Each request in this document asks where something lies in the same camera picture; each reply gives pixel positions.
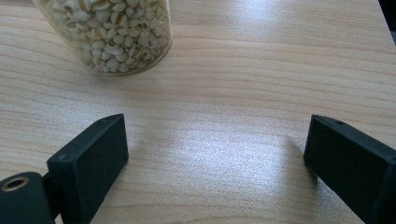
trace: hole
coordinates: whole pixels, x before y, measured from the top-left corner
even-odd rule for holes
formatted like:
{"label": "hole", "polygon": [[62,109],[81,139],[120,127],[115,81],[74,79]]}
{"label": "hole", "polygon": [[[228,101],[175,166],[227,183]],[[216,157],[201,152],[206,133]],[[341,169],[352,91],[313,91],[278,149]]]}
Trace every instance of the hole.
{"label": "hole", "polygon": [[16,189],[20,189],[29,182],[29,178],[26,176],[18,176],[9,180],[6,184],[1,187],[2,191],[10,192]]}
{"label": "hole", "polygon": [[68,160],[70,160],[71,158],[72,158],[72,157],[69,156],[69,155],[62,155],[62,156],[59,157],[59,160],[61,160],[61,161],[68,161]]}

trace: black clamp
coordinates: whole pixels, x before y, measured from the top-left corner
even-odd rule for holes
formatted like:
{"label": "black clamp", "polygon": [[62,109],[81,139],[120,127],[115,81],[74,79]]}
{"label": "black clamp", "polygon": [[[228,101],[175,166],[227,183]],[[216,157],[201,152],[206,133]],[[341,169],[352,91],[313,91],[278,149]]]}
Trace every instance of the black clamp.
{"label": "black clamp", "polygon": [[396,223],[396,150],[314,115],[304,161],[365,223]]}
{"label": "black clamp", "polygon": [[0,223],[89,223],[128,161],[122,114],[97,120],[47,161],[0,182]]}
{"label": "black clamp", "polygon": [[[0,182],[0,223],[89,223],[128,161],[123,115],[100,119],[49,158],[49,172]],[[366,223],[396,222],[396,151],[312,116],[305,164]]]}

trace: wood grain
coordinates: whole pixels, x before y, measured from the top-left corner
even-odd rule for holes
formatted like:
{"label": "wood grain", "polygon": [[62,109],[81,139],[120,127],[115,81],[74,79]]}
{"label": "wood grain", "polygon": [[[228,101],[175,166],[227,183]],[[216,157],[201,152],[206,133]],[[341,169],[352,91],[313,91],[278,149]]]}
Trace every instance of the wood grain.
{"label": "wood grain", "polygon": [[94,76],[27,0],[0,3],[0,178],[124,113],[130,160],[92,223],[361,223],[303,162],[310,116],[396,147],[376,0],[171,1],[147,72]]}

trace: pearl barley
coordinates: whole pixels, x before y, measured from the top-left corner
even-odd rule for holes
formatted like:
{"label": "pearl barley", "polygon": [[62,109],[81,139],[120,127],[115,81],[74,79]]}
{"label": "pearl barley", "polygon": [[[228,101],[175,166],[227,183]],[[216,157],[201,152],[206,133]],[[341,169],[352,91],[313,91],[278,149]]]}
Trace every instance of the pearl barley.
{"label": "pearl barley", "polygon": [[172,41],[168,0],[34,0],[92,69],[135,73],[158,62]]}

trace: black plastic block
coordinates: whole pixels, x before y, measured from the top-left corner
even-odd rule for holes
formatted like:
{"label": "black plastic block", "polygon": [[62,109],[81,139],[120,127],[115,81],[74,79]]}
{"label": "black plastic block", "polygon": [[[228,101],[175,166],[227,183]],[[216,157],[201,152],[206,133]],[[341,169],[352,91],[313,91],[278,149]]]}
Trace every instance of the black plastic block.
{"label": "black plastic block", "polygon": [[313,115],[305,164],[365,223],[396,223],[396,151],[346,123]]}
{"label": "black plastic block", "polygon": [[63,221],[91,222],[127,161],[123,115],[96,121],[49,158],[51,181],[64,194]]}

